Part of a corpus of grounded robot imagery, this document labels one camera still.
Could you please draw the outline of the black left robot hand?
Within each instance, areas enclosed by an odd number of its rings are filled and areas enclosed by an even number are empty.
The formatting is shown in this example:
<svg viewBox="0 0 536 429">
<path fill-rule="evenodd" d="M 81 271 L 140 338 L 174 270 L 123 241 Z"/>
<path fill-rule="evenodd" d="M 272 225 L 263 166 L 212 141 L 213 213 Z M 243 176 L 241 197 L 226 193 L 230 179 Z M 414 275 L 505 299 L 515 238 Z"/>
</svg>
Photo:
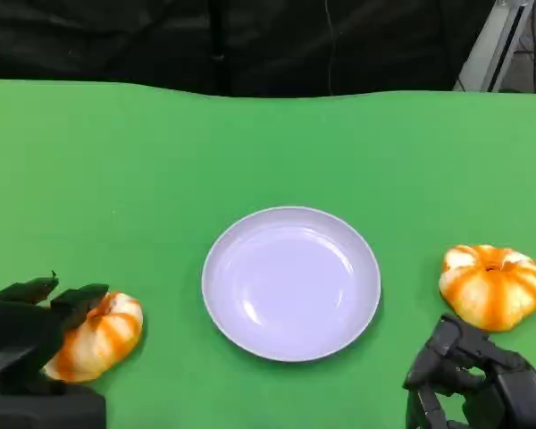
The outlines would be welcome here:
<svg viewBox="0 0 536 429">
<path fill-rule="evenodd" d="M 69 289 L 48 300 L 58 286 L 56 273 L 0 290 L 0 395 L 59 396 L 68 385 L 44 373 L 43 367 L 61 350 L 69 330 L 86 321 L 109 290 L 92 283 Z"/>
</svg>

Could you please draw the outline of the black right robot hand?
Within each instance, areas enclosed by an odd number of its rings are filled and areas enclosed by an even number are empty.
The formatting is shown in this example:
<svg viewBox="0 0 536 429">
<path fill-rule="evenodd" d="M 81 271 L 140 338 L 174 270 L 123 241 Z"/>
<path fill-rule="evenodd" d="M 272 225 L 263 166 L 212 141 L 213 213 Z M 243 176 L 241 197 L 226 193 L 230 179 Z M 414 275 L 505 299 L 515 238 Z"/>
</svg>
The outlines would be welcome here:
<svg viewBox="0 0 536 429">
<path fill-rule="evenodd" d="M 411 365 L 407 428 L 536 428 L 536 370 L 490 334 L 445 314 Z"/>
</svg>

